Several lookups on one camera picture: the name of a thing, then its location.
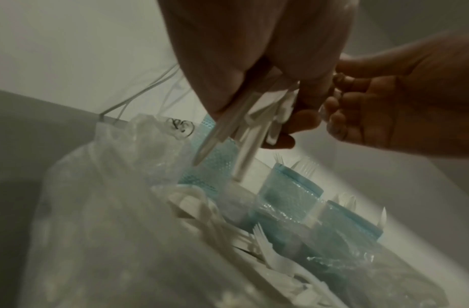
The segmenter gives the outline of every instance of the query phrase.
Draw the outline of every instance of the hand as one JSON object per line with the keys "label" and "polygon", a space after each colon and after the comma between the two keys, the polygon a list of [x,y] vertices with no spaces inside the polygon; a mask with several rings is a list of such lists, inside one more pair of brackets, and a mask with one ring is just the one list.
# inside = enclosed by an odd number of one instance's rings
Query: hand
{"label": "hand", "polygon": [[178,62],[214,118],[262,57],[300,91],[277,148],[314,129],[358,0],[159,0]]}
{"label": "hand", "polygon": [[340,60],[321,113],[358,145],[469,156],[469,36],[439,35],[379,55]]}

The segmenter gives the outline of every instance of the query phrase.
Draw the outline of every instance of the plastic bag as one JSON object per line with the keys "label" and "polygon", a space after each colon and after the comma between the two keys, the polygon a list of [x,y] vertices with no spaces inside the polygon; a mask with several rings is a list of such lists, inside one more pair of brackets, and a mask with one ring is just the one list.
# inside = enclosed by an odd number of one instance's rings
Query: plastic bag
{"label": "plastic bag", "polygon": [[19,307],[280,307],[181,229],[151,189],[182,174],[184,146],[141,116],[124,131],[100,125],[51,167]]}
{"label": "plastic bag", "polygon": [[260,223],[273,249],[309,270],[351,308],[430,308],[449,305],[445,291],[377,242],[346,213],[320,199],[305,225],[263,198],[227,186],[218,200],[226,220],[252,232]]}

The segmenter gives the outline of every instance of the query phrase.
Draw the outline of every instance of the translucent plastic bag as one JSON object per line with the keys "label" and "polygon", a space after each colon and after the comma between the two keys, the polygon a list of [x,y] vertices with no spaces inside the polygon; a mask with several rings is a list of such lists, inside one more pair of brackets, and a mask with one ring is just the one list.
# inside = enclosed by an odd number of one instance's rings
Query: translucent plastic bag
{"label": "translucent plastic bag", "polygon": [[151,189],[182,174],[185,141],[146,116],[98,133],[46,175],[19,307],[281,306],[181,229]]}
{"label": "translucent plastic bag", "polygon": [[273,249],[324,281],[351,308],[436,308],[449,305],[445,291],[380,245],[339,208],[320,199],[316,217],[300,220],[235,184],[220,195],[226,220],[247,232],[261,224]]}

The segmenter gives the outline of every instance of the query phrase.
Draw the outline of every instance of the ceiling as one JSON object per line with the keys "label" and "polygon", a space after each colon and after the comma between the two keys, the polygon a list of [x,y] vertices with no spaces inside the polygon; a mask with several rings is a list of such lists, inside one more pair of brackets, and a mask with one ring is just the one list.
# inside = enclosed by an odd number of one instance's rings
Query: ceiling
{"label": "ceiling", "polygon": [[396,44],[446,30],[469,30],[469,0],[361,0]]}

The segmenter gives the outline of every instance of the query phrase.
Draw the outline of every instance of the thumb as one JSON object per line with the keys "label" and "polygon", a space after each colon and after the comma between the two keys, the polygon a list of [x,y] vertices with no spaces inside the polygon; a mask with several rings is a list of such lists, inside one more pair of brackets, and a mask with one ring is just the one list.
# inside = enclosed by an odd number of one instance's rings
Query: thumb
{"label": "thumb", "polygon": [[341,57],[336,72],[355,78],[408,75],[440,42],[442,36],[431,37],[360,58]]}

